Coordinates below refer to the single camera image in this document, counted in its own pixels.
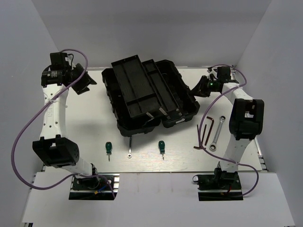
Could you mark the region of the large silver ratchet wrench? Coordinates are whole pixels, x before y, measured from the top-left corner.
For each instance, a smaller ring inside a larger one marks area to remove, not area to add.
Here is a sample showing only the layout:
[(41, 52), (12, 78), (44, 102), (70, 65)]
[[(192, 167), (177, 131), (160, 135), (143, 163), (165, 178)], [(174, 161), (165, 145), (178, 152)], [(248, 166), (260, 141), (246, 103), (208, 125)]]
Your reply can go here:
[(220, 133), (221, 133), (221, 130), (222, 130), (222, 126), (223, 126), (223, 123), (225, 122), (225, 116), (220, 116), (220, 121), (219, 121), (219, 125), (217, 127), (217, 130), (216, 130), (216, 133), (215, 133), (215, 136), (214, 136), (214, 139), (213, 139), (213, 142), (210, 144), (209, 146), (209, 149), (214, 152), (216, 151), (216, 148), (217, 148), (217, 141), (219, 139), (219, 136), (220, 136)]

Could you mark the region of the black plastic toolbox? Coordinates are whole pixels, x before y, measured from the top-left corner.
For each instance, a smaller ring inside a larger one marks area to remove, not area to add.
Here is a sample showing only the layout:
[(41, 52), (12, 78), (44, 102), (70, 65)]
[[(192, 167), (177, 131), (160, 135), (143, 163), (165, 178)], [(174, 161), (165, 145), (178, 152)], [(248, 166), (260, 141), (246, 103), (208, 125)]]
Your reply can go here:
[(102, 80), (124, 137), (147, 134), (160, 124), (170, 128), (188, 122), (200, 108), (170, 60), (141, 61), (134, 55), (104, 69)]

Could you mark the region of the green stubby screwdriver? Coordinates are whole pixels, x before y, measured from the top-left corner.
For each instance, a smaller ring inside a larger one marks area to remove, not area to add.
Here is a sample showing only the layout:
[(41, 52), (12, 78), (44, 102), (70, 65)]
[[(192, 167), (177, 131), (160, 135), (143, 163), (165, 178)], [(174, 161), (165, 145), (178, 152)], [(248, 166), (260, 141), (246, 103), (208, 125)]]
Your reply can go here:
[(112, 154), (112, 143), (110, 141), (106, 142), (105, 148), (106, 148), (106, 153), (108, 156), (108, 161), (110, 161), (110, 156)]
[(158, 143), (158, 147), (160, 150), (160, 154), (162, 155), (162, 159), (164, 160), (164, 154), (165, 154), (165, 142), (160, 140)]

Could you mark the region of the small silver ratchet wrench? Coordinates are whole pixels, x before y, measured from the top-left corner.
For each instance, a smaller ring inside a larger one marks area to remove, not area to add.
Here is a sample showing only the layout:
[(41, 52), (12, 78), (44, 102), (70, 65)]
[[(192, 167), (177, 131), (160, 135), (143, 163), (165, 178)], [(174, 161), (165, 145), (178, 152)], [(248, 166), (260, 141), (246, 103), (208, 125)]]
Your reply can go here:
[(127, 155), (128, 158), (132, 158), (131, 150), (132, 150), (132, 137), (129, 138), (129, 150)]

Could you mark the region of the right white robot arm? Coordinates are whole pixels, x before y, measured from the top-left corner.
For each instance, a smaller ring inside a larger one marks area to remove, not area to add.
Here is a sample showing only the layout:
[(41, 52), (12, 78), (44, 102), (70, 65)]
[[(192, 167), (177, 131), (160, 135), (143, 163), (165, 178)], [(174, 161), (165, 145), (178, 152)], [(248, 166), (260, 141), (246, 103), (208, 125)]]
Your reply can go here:
[(223, 157), (212, 175), (198, 177), (201, 190), (231, 188), (238, 177), (238, 168), (247, 146), (263, 129), (264, 101), (248, 95), (243, 87), (247, 80), (239, 83), (232, 79), (232, 66), (215, 65), (207, 69), (208, 75), (202, 76), (191, 90), (194, 96), (209, 97), (212, 92), (219, 92), (232, 104), (229, 120), (231, 134), (229, 144)]

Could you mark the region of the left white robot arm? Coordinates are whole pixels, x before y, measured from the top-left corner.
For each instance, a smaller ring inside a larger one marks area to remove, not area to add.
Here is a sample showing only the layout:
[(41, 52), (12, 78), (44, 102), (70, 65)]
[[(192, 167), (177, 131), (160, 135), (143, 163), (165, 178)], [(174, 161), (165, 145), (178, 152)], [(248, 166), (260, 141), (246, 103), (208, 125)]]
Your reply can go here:
[(95, 85), (81, 64), (72, 63), (73, 55), (66, 52), (50, 54), (51, 64), (42, 72), (44, 109), (43, 126), (39, 140), (32, 148), (46, 166), (62, 168), (84, 176), (84, 183), (94, 189), (99, 186), (100, 177), (96, 168), (80, 157), (78, 145), (70, 140), (66, 130), (66, 101), (70, 86), (77, 95), (89, 91)]

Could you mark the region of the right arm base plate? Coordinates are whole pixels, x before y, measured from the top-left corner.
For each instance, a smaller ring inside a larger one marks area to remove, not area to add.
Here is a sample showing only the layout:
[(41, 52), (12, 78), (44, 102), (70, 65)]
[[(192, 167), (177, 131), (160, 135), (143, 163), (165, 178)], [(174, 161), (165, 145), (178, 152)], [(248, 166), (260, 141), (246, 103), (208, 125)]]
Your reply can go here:
[(216, 168), (212, 174), (195, 175), (199, 201), (241, 201), (243, 193), (238, 172), (228, 173)]

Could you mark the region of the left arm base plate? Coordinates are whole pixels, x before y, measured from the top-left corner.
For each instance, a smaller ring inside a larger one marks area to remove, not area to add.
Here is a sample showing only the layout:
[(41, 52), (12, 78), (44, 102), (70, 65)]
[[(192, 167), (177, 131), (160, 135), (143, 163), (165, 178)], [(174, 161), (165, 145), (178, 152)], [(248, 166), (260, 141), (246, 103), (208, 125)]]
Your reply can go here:
[(120, 174), (103, 174), (102, 177), (84, 179), (73, 177), (69, 192), (72, 201), (113, 201), (118, 193)]

